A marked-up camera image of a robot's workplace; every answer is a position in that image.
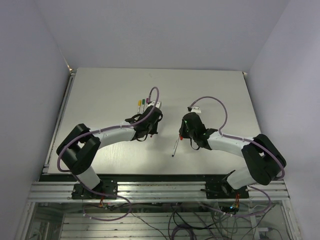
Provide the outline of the green pen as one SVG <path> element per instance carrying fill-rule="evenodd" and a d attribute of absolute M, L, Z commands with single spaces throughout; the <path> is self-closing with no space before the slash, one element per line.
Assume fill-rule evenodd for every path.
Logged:
<path fill-rule="evenodd" d="M 146 104 L 146 100 L 142 99 L 141 100 L 141 104 L 140 104 L 140 113 L 142 114 L 145 110 L 145 104 Z"/>

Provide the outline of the yellow pen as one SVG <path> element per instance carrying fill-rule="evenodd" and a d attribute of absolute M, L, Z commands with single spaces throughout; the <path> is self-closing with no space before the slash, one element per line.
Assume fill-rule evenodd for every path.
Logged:
<path fill-rule="evenodd" d="M 138 101 L 137 114 L 140 114 L 140 113 L 141 113 L 141 105 L 142 105 L 142 100 L 140 99 L 140 100 Z"/>

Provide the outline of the blue pen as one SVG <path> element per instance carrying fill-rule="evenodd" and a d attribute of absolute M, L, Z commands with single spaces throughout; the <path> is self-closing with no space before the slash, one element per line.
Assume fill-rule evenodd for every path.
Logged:
<path fill-rule="evenodd" d="M 172 151 L 171 157 L 174 157 L 174 156 L 175 156 L 176 151 L 177 151 L 177 148 L 178 148 L 178 144 L 179 144 L 179 139 L 177 139 L 177 140 L 175 141 L 175 144 L 174 144 L 174 147 L 173 147 L 173 151 Z"/>

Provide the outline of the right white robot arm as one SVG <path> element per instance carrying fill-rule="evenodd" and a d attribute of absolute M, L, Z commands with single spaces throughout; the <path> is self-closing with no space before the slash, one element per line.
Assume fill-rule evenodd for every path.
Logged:
<path fill-rule="evenodd" d="M 255 183 L 267 186 L 284 177 L 287 162 L 262 133 L 253 138 L 222 134 L 205 127 L 197 113 L 189 112 L 181 120 L 179 137 L 195 142 L 197 150 L 223 151 L 244 159 L 245 167 L 231 171 L 220 182 L 220 192 L 226 198 L 233 197 L 242 187 Z"/>

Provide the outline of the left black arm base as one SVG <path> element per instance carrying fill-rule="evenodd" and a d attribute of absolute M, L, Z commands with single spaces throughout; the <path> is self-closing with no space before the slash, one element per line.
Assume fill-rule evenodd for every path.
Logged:
<path fill-rule="evenodd" d="M 82 183 L 77 183 L 73 186 L 71 193 L 72 200 L 98 200 L 107 199 L 115 200 L 117 198 L 118 185 L 111 182 L 101 181 L 95 188 L 89 189 L 84 187 Z"/>

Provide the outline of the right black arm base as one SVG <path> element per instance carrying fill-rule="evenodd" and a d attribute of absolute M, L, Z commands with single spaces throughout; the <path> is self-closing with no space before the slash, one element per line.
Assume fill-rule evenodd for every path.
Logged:
<path fill-rule="evenodd" d="M 227 183 L 227 177 L 234 171 L 228 174 L 214 174 L 205 182 L 204 188 L 201 188 L 200 191 L 206 194 L 207 199 L 248 199 L 249 192 L 246 186 L 234 190 Z"/>

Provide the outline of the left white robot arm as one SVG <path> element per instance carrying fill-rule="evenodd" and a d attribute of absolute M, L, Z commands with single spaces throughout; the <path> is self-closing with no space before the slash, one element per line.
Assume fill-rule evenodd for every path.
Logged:
<path fill-rule="evenodd" d="M 85 194 L 96 199 L 103 192 L 103 182 L 92 167 L 98 150 L 120 142 L 143 141 L 148 135 L 158 133 L 158 123 L 162 118 L 160 107 L 149 104 L 142 114 L 127 118 L 124 125 L 106 131 L 93 131 L 80 123 L 67 135 L 56 153 L 70 172 L 85 185 Z"/>

